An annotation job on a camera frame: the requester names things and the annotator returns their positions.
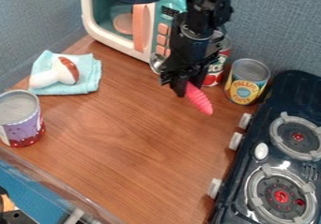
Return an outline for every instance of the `fabric wall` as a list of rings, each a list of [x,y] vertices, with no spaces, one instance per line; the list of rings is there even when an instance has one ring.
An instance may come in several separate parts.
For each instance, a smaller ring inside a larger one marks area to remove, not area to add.
[[[274,73],[295,68],[321,75],[321,0],[232,2],[232,60],[251,57]]]
[[[30,74],[44,50],[84,34],[80,0],[0,0],[0,90]]]

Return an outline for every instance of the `white mushroom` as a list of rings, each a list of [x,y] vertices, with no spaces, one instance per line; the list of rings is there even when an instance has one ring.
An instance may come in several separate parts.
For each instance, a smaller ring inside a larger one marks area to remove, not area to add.
[[[77,66],[68,58],[59,57],[53,62],[53,67],[51,70],[32,75],[29,80],[29,87],[37,89],[56,82],[73,85],[78,80],[79,71]]]

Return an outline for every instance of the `microwave button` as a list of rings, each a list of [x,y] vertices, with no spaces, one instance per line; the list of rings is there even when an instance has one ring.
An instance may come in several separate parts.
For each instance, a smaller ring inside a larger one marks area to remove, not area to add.
[[[169,57],[171,54],[171,50],[170,49],[166,49],[166,53],[165,53],[165,56],[166,57]]]
[[[168,31],[168,25],[166,25],[164,23],[160,23],[159,24],[159,33],[163,34],[163,35],[167,35],[167,31]]]
[[[157,45],[156,46],[156,53],[160,54],[160,55],[165,55],[165,48],[160,45]]]
[[[157,43],[161,46],[165,46],[166,44],[166,36],[163,35],[157,35]]]

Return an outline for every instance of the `toy can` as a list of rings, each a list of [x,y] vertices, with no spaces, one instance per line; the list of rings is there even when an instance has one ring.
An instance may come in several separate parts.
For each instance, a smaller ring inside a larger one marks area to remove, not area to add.
[[[220,31],[215,31],[215,36],[223,35]],[[231,55],[232,42],[228,36],[222,40],[222,49],[219,51],[219,58],[209,64],[208,73],[204,79],[203,86],[214,86],[222,81],[224,64]]]
[[[265,90],[270,75],[268,67],[259,61],[238,59],[232,65],[225,93],[237,104],[253,104]]]
[[[0,95],[0,139],[12,147],[37,142],[44,133],[44,123],[36,95],[14,90]]]

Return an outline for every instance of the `wooden countertop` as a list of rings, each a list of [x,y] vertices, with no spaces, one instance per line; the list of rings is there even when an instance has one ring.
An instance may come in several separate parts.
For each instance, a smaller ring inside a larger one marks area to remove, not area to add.
[[[36,144],[7,149],[74,187],[126,223],[203,223],[206,195],[234,158],[228,143],[244,112],[222,87],[203,88],[206,116],[160,87],[141,61],[84,37],[65,53],[102,61],[99,91],[40,97],[46,133]],[[25,88],[27,80],[14,88]]]

